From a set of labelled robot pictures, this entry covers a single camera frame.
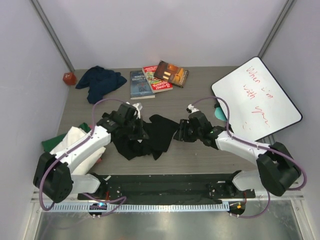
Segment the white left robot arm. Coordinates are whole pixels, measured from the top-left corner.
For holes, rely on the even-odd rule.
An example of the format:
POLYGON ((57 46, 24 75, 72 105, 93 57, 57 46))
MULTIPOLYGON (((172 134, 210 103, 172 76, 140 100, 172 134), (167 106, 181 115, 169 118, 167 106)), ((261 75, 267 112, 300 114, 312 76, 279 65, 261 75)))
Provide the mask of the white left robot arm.
POLYGON ((122 137, 134 141, 148 139, 143 129, 142 108, 141 103, 122 103, 117 111, 100 119, 89 133, 71 146, 54 154, 43 153, 33 179, 39 195, 46 195, 55 204, 72 194, 90 194, 97 200, 103 199, 107 181, 102 176, 75 174, 74 171, 94 152, 122 137))

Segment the red cover book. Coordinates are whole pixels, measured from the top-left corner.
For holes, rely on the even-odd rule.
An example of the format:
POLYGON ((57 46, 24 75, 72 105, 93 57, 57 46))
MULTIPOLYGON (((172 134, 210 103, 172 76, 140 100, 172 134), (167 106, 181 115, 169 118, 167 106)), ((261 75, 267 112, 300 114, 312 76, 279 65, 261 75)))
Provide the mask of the red cover book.
POLYGON ((148 81, 148 84, 154 94, 160 93, 160 92, 166 92, 173 89, 173 85, 165 80, 156 78, 154 76, 154 73, 157 70, 157 65, 151 65, 151 66, 144 66, 142 68, 142 72, 145 76, 145 78, 148 81))

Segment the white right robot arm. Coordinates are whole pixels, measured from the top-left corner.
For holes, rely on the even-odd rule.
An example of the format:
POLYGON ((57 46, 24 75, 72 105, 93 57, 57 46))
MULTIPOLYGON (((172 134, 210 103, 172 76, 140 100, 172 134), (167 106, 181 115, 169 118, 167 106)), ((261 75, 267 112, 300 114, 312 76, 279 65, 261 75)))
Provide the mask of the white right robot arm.
POLYGON ((226 127, 212 126, 200 111, 180 120, 173 138, 186 143, 199 140, 207 147, 232 153, 256 165, 256 170, 235 172, 231 182, 226 184, 226 193, 233 198, 246 190, 267 190, 281 197, 302 174, 290 161, 291 155, 282 143, 243 143, 231 137, 226 127))

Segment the dark cover paperback book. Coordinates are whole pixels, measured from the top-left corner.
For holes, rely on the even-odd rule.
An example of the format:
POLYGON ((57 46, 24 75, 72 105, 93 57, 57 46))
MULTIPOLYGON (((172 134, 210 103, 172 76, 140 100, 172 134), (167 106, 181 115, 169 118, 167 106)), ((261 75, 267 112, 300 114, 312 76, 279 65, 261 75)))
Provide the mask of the dark cover paperback book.
POLYGON ((161 60, 153 76, 157 79, 167 81, 174 86, 183 88, 189 72, 189 70, 183 67, 179 67, 161 60))

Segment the white dry-erase board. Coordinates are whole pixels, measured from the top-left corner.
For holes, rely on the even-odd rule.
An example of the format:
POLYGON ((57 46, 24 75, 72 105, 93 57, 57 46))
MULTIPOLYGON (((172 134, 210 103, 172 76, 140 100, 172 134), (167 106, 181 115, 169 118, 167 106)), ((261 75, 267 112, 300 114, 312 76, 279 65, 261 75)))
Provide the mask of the white dry-erase board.
POLYGON ((263 61, 255 56, 211 86, 233 132, 257 141, 292 126, 303 115, 263 61))

